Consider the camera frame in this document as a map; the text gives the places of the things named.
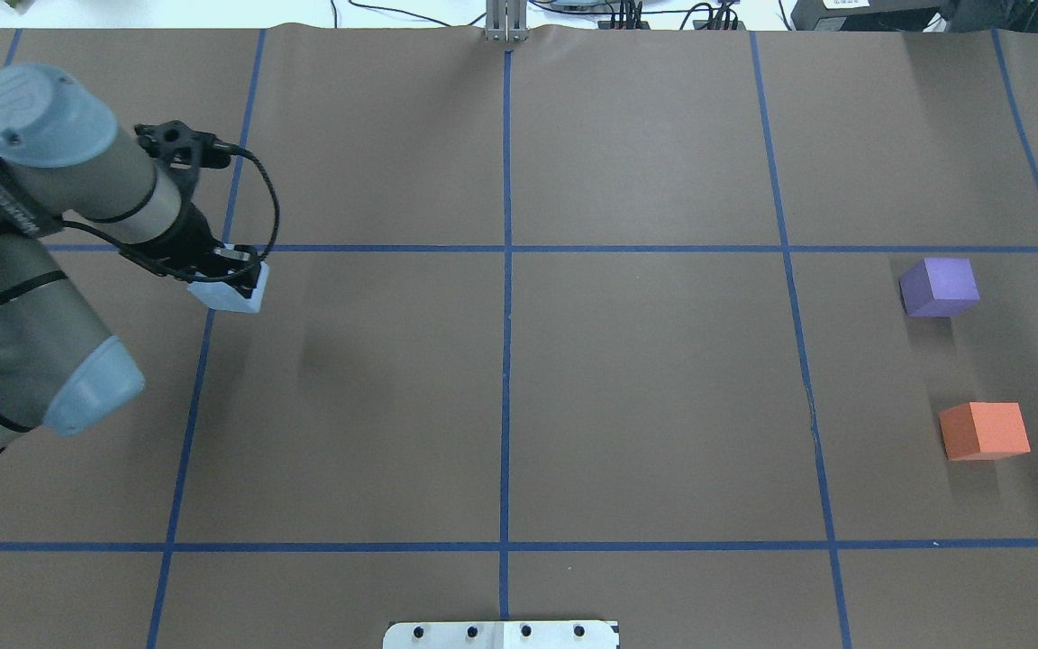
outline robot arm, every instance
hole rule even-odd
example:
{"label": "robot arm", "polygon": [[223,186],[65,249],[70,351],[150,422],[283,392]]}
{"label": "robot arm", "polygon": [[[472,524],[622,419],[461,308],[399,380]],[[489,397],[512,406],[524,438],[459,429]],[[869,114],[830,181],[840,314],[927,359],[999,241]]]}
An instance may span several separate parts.
{"label": "robot arm", "polygon": [[[186,280],[208,306],[258,310],[276,233],[263,253],[223,246],[190,201],[199,165],[254,156],[181,123],[136,133],[137,143],[55,66],[0,71],[0,453],[39,425],[82,431],[144,385],[39,237],[91,231],[147,270]],[[89,225],[63,221],[69,210]]]}

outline black cable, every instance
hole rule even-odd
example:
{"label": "black cable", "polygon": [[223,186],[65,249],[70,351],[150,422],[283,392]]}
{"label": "black cable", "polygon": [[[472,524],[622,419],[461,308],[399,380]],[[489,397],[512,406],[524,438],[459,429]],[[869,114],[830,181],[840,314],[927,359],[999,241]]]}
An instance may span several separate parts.
{"label": "black cable", "polygon": [[1027,32],[1028,28],[1031,26],[1031,21],[1035,18],[1035,12],[1038,11],[1038,0],[1033,0],[1031,3],[1030,11],[1028,11],[1028,20],[1025,21],[1025,28],[1020,29],[1022,32]]}
{"label": "black cable", "polygon": [[[562,9],[551,8],[550,4],[552,3],[552,1],[553,0],[541,0],[541,1],[527,0],[527,3],[534,4],[537,7],[539,7],[540,9],[543,9],[544,11],[548,11],[548,12],[551,12],[551,13],[564,13],[564,16],[566,16],[566,17],[590,18],[590,17],[598,17],[598,16],[600,16],[600,13],[590,13],[590,12],[585,12],[585,11],[564,11]],[[638,13],[638,16],[639,17],[658,17],[658,16],[663,16],[663,13],[687,13],[687,9],[655,9],[655,10],[652,10],[652,11],[644,10],[644,11],[640,11]]]}
{"label": "black cable", "polygon": [[242,156],[244,159],[254,163],[255,168],[258,169],[260,175],[263,177],[264,184],[267,185],[267,192],[271,195],[271,205],[275,207],[275,221],[271,224],[271,238],[268,239],[267,245],[263,247],[263,251],[261,251],[261,253],[249,253],[251,258],[250,263],[248,263],[247,266],[240,268],[240,270],[229,272],[229,274],[222,276],[191,275],[189,272],[173,270],[173,268],[166,266],[164,263],[158,262],[156,259],[152,259],[143,253],[140,253],[140,251],[133,247],[131,243],[120,242],[118,239],[115,239],[107,233],[103,233],[102,229],[86,225],[85,222],[64,221],[62,222],[62,225],[65,225],[71,229],[79,229],[82,231],[82,233],[94,235],[99,239],[103,239],[104,242],[110,243],[112,246],[119,248],[119,250],[122,250],[124,254],[135,259],[137,263],[143,264],[143,266],[148,270],[160,272],[162,275],[173,276],[176,279],[184,280],[184,282],[226,282],[227,279],[237,279],[240,276],[247,275],[248,272],[258,268],[260,264],[263,264],[263,260],[267,259],[267,255],[271,254],[271,251],[275,249],[275,241],[279,238],[279,195],[275,192],[275,184],[271,182],[271,177],[267,173],[267,168],[265,168],[263,162],[255,157],[255,154],[248,152],[247,148],[236,145],[231,145],[230,153],[231,155]]}
{"label": "black cable", "polygon": [[421,17],[421,16],[419,16],[419,13],[412,13],[411,11],[408,11],[406,9],[395,9],[393,7],[376,7],[375,4],[355,3],[355,0],[347,0],[347,3],[349,3],[350,5],[353,5],[353,7],[359,7],[359,8],[362,8],[362,9],[373,9],[373,10],[376,10],[376,11],[394,11],[395,13],[404,13],[404,16],[418,18],[420,21],[428,21],[428,22],[433,22],[433,24],[440,24],[440,25],[443,25],[443,26],[450,26],[450,24],[445,24],[445,22],[443,22],[443,21],[436,20],[436,18]]}
{"label": "black cable", "polygon": [[720,3],[720,7],[715,11],[715,17],[708,24],[704,25],[704,29],[709,30],[723,30],[723,31],[734,31],[739,29],[739,13],[734,11],[732,4],[738,3],[739,0],[723,0]]}
{"label": "black cable", "polygon": [[707,7],[707,21],[712,22],[712,11],[715,10],[715,7],[712,7],[711,3],[698,3],[694,7],[687,9],[687,16],[683,17],[683,22],[680,24],[680,31],[683,31],[683,28],[687,26],[687,21],[691,20],[691,13],[694,13],[703,7]]}
{"label": "black cable", "polygon": [[775,0],[775,1],[777,1],[777,3],[780,4],[780,20],[783,21],[783,26],[786,26],[786,28],[788,28],[788,31],[795,31],[794,29],[791,29],[791,23],[788,22],[788,12],[786,10],[783,10],[783,0]]}

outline light blue cap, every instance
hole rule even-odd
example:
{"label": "light blue cap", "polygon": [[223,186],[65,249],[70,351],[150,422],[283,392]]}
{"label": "light blue cap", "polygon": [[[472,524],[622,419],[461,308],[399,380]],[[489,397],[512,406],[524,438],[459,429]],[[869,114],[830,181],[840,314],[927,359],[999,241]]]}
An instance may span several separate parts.
{"label": "light blue cap", "polygon": [[145,385],[135,358],[118,336],[111,336],[90,352],[54,395],[43,425],[63,436],[79,434],[135,399]]}
{"label": "light blue cap", "polygon": [[0,159],[44,168],[84,163],[114,142],[114,113],[46,63],[0,70]]}

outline metal bracket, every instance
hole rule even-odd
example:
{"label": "metal bracket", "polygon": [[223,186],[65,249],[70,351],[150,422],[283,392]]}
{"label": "metal bracket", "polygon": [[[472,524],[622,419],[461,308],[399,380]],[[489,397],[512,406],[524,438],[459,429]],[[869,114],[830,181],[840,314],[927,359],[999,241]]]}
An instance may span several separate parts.
{"label": "metal bracket", "polygon": [[399,623],[383,649],[619,649],[619,623],[600,620]]}
{"label": "metal bracket", "polygon": [[527,40],[527,0],[487,0],[487,40]]}

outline orange cube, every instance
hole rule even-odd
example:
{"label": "orange cube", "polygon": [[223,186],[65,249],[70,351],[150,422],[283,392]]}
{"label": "orange cube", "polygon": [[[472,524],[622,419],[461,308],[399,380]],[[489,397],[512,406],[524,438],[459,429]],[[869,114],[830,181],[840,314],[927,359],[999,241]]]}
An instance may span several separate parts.
{"label": "orange cube", "polygon": [[965,403],[939,412],[948,460],[999,460],[1031,453],[1018,403]]}

